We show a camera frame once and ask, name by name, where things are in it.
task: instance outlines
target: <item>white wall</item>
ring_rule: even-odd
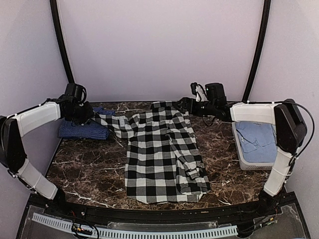
[[[262,0],[59,0],[75,81],[90,101],[179,100],[190,83],[240,100]]]
[[[64,93],[67,79],[48,0],[0,0],[0,115]],[[23,138],[28,158],[45,173],[57,146],[58,124]],[[0,166],[0,239],[15,238],[29,191]]]
[[[319,125],[319,1],[272,1],[252,100],[293,98]],[[311,123],[307,118],[309,131]],[[319,238],[318,128],[287,188],[295,191],[312,238]]]

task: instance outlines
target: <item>marble table surface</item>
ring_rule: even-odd
[[[132,116],[150,108],[148,102],[93,104],[100,105],[115,110],[117,116]],[[195,116],[191,116],[191,123],[211,186],[198,203],[148,205],[128,198],[124,186],[127,141],[113,134],[105,141],[63,140],[47,178],[64,190],[68,202],[108,208],[202,209],[258,200],[269,171],[240,169],[231,123],[216,121],[207,127]]]

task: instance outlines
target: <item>clothing pile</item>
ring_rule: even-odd
[[[100,115],[115,115],[115,111],[108,111],[100,107],[93,107],[94,112]],[[75,124],[70,121],[63,120],[59,128],[59,137],[67,139],[90,138],[98,140],[106,140],[109,137],[109,130],[91,120],[85,124]]]
[[[127,196],[143,203],[198,202],[210,190],[188,113],[153,103],[130,118],[96,113],[94,121],[128,139]]]

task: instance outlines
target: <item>laundry basket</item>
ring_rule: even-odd
[[[240,168],[242,170],[271,170],[274,165],[274,162],[248,162],[244,159],[244,154],[240,144],[240,139],[237,134],[235,122],[232,123],[232,129],[233,129],[234,139],[236,143]],[[276,128],[274,125],[272,125],[272,131],[276,141]]]

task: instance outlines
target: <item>checkered shirt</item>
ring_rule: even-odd
[[[172,102],[155,102],[130,118],[95,114],[93,120],[129,141],[128,197],[147,204],[198,202],[210,190],[188,112]]]

